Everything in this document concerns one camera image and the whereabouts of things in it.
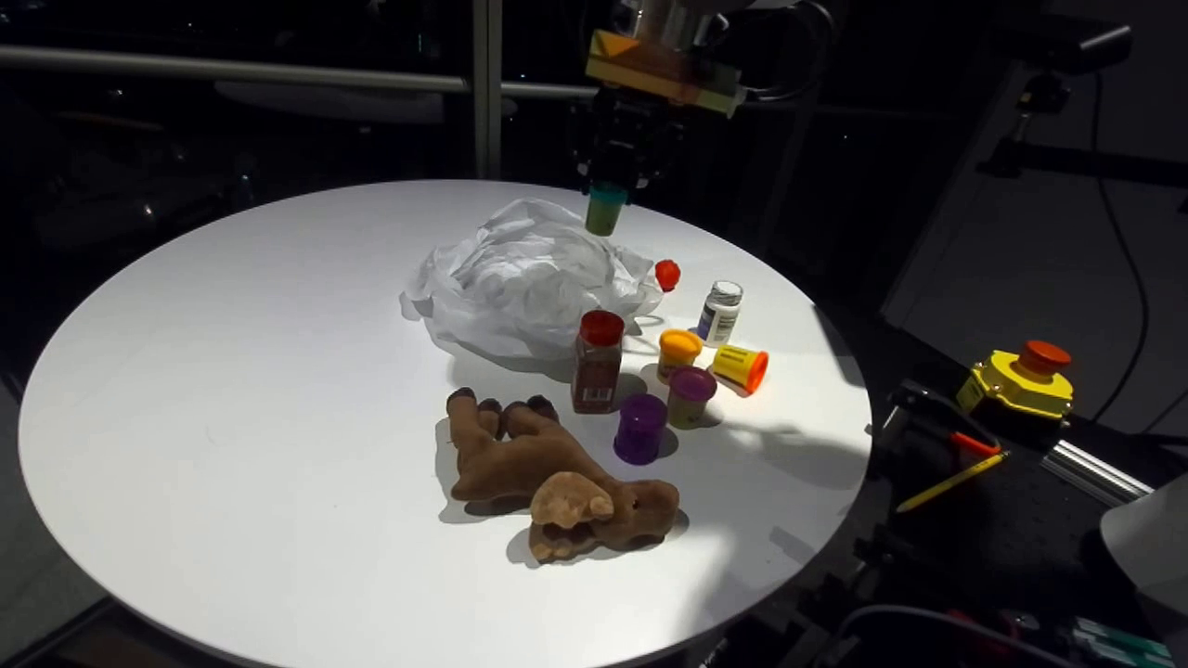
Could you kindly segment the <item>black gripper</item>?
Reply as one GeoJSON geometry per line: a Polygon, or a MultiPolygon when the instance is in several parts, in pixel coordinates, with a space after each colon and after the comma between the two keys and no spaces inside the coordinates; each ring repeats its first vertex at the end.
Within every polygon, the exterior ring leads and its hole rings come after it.
{"type": "Polygon", "coordinates": [[[598,91],[591,107],[588,180],[595,187],[650,190],[676,164],[684,114],[647,94],[598,91]]]}

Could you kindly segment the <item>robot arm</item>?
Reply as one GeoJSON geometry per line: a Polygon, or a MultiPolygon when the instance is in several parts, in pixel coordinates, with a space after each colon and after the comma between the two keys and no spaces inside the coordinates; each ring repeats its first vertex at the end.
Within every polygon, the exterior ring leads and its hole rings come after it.
{"type": "Polygon", "coordinates": [[[690,114],[733,120],[745,101],[785,101],[785,91],[745,91],[744,71],[710,39],[756,0],[619,0],[626,30],[595,30],[588,77],[588,144],[575,154],[595,202],[624,205],[658,181],[690,114]]]}

